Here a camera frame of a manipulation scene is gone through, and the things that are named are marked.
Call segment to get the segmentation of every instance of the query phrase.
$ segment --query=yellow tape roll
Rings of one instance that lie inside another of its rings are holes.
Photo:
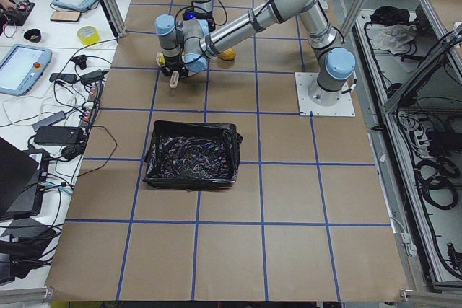
[[[85,27],[80,28],[77,32],[77,36],[79,37],[80,41],[86,46],[100,41],[100,35],[98,34],[98,31],[95,27],[92,27],[91,25],[87,25]]]

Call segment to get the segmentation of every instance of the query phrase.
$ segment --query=blue joint cap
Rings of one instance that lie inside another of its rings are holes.
[[[326,70],[332,78],[343,81],[348,79],[356,66],[353,54],[345,48],[334,48],[326,57]]]
[[[175,19],[169,14],[161,14],[155,21],[156,33],[159,36],[166,36],[175,29]]]
[[[207,60],[197,53],[185,54],[185,64],[191,72],[200,72],[207,69]]]
[[[209,23],[205,19],[198,19],[197,22],[201,25],[203,34],[209,34]]]

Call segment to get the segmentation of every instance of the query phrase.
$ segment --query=yellow ball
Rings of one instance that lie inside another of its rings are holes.
[[[236,58],[236,51],[233,50],[232,48],[228,48],[227,50],[224,50],[218,58],[222,59],[223,61],[234,61]]]

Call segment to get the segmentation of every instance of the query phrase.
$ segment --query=black plastic bag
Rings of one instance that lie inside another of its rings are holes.
[[[228,188],[237,178],[243,137],[234,124],[154,122],[144,182],[154,188]]]

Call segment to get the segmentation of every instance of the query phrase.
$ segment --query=black cup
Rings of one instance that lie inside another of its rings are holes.
[[[42,40],[42,33],[39,29],[30,29],[24,33],[24,39],[29,40],[31,43],[38,43]]]

